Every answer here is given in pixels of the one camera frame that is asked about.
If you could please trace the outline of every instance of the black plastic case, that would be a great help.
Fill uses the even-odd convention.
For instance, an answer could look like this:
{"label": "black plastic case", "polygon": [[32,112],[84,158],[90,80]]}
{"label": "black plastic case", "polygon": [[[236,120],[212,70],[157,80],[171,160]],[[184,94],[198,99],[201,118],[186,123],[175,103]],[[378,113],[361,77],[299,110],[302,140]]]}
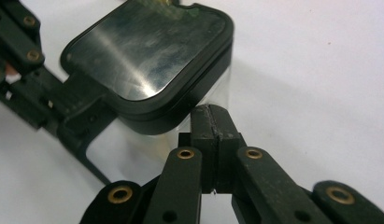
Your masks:
{"label": "black plastic case", "polygon": [[133,130],[165,133],[229,66],[233,30],[213,8],[129,0],[69,43],[61,65],[105,86],[104,102]]}

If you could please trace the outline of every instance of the white background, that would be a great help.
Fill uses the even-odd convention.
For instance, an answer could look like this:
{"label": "white background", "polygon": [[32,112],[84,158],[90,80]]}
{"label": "white background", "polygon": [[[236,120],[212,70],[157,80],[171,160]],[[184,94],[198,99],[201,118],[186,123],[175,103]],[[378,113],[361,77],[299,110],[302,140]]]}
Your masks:
{"label": "white background", "polygon": [[[66,43],[123,1],[22,2],[42,22],[47,67],[65,79]],[[344,182],[384,211],[384,0],[199,2],[234,20],[229,111],[247,143],[307,189]],[[124,167],[105,167],[146,183],[164,161],[130,148],[126,130],[116,121],[92,147],[103,157],[120,148]],[[0,104],[0,223],[78,223],[102,187]],[[236,223],[230,197],[204,197],[201,223]]]}

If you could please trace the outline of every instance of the white surface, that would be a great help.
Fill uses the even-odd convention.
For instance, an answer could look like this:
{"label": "white surface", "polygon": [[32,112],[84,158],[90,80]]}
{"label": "white surface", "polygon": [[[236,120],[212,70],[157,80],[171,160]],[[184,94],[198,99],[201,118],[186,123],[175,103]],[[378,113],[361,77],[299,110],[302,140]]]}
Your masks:
{"label": "white surface", "polygon": [[[384,0],[200,2],[235,22],[229,105],[247,143],[307,189],[344,182],[384,211]],[[23,3],[42,22],[46,65],[65,79],[66,43],[122,1]],[[116,121],[92,147],[103,156],[123,149],[119,174],[143,184],[164,162],[133,150],[124,133]],[[0,104],[0,223],[78,223],[102,187],[55,138]],[[230,197],[206,196],[202,211],[203,224],[235,223]]]}

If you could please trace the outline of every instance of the brass rivet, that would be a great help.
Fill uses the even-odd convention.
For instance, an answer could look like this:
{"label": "brass rivet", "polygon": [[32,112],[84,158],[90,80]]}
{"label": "brass rivet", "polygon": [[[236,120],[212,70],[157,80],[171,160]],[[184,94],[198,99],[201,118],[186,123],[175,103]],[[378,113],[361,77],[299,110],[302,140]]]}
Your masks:
{"label": "brass rivet", "polygon": [[33,25],[35,25],[36,20],[35,20],[35,18],[33,18],[31,16],[26,16],[23,18],[23,23],[27,26],[33,26]]}
{"label": "brass rivet", "polygon": [[248,149],[247,152],[246,152],[247,156],[251,159],[260,159],[263,154],[261,151],[259,151],[258,149]]}
{"label": "brass rivet", "polygon": [[40,53],[37,51],[37,50],[29,50],[29,52],[26,54],[26,58],[29,60],[29,61],[37,61],[39,60],[40,58]]}
{"label": "brass rivet", "polygon": [[339,187],[329,187],[326,189],[326,194],[334,201],[342,204],[353,204],[355,203],[354,196],[345,189]]}
{"label": "brass rivet", "polygon": [[190,159],[193,156],[194,156],[194,152],[191,150],[188,150],[188,149],[183,149],[183,150],[178,152],[178,157],[183,159],[183,160]]}
{"label": "brass rivet", "polygon": [[107,195],[111,203],[125,203],[133,196],[133,190],[128,186],[118,186],[112,189]]}

